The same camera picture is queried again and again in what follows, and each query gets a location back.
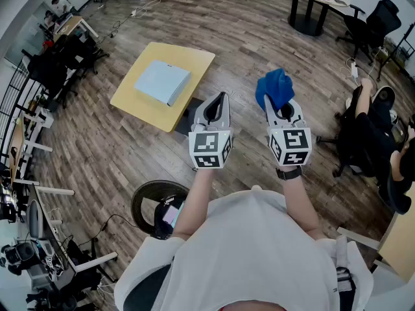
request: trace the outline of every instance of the gray wood plank floor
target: gray wood plank floor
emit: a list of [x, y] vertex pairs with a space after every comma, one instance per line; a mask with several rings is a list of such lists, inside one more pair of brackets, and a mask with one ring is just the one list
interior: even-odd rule
[[[151, 0], [107, 0], [104, 7], [91, 3], [82, 15], [101, 38], [124, 21], [132, 9]], [[305, 11], [307, 0], [298, 10]], [[321, 7], [314, 4], [313, 15]], [[218, 171], [213, 197], [246, 190], [252, 185], [281, 192], [274, 158], [267, 148], [265, 114], [255, 101], [258, 78], [284, 68], [292, 78], [295, 99], [301, 105], [313, 141], [316, 135], [333, 136], [339, 126], [333, 115], [344, 111], [355, 84], [339, 69], [353, 54], [353, 47], [335, 42], [346, 31], [342, 18], [327, 14], [324, 33], [311, 38], [287, 23], [291, 0], [162, 0], [141, 18], [130, 18], [114, 38], [101, 47], [111, 54], [97, 64], [98, 75], [88, 73], [76, 83], [79, 96], [69, 95], [67, 109], [59, 108], [50, 130], [40, 142], [53, 152], [36, 151], [33, 174], [41, 185], [75, 190], [73, 197], [47, 196], [51, 208], [62, 210], [66, 235], [82, 243], [94, 236], [109, 215], [117, 213], [133, 222], [130, 200], [143, 183], [154, 179], [177, 181], [190, 187], [194, 172], [187, 139], [165, 133], [110, 105], [110, 99], [130, 66], [151, 41], [204, 49], [216, 54], [195, 96], [206, 98], [218, 91], [230, 96], [234, 148], [226, 168]], [[363, 53], [358, 63], [367, 71]], [[377, 76], [377, 63], [373, 77]], [[395, 109], [405, 120], [414, 113], [414, 89], [393, 68], [384, 69], [378, 83], [396, 91]], [[346, 169], [341, 178], [331, 172], [338, 164], [335, 147], [313, 145], [304, 168], [304, 182], [325, 233], [335, 237], [338, 226], [372, 238], [381, 238], [392, 213], [377, 195], [373, 179], [353, 176]], [[146, 234], [120, 218], [112, 220], [99, 236], [99, 254], [116, 251], [117, 262], [105, 268], [119, 277], [136, 254]], [[370, 264], [374, 254], [362, 248]], [[98, 305], [102, 299], [92, 295]], [[114, 308], [106, 294], [104, 308]]]

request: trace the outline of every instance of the black hair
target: black hair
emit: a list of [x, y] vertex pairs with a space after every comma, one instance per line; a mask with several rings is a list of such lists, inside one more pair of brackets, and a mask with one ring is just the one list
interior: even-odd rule
[[404, 178], [415, 181], [415, 138], [409, 142], [409, 148], [401, 158], [399, 171]]

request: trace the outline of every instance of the white marker cube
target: white marker cube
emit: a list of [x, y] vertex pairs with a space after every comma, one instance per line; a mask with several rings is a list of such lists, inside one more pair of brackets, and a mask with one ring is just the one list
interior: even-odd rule
[[310, 128], [269, 128], [269, 147], [280, 166], [305, 165], [311, 154]]
[[189, 153], [196, 168], [223, 168], [231, 148], [231, 130], [189, 132]]

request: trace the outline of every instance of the black watch strap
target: black watch strap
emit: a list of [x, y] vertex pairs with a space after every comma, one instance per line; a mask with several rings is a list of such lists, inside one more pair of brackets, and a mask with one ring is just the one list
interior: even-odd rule
[[280, 179], [288, 180], [288, 179], [295, 179], [302, 174], [301, 166], [297, 166], [296, 169], [291, 170], [290, 172], [283, 172], [276, 168], [277, 175]]

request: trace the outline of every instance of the blue fabric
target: blue fabric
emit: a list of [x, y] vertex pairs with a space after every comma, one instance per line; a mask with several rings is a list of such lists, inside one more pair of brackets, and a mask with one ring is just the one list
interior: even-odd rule
[[279, 68], [277, 70], [270, 71], [265, 75], [265, 77], [258, 80], [255, 98], [264, 111], [265, 94], [270, 97], [276, 109], [280, 109], [294, 97], [292, 80], [290, 76], [285, 76], [284, 69]]

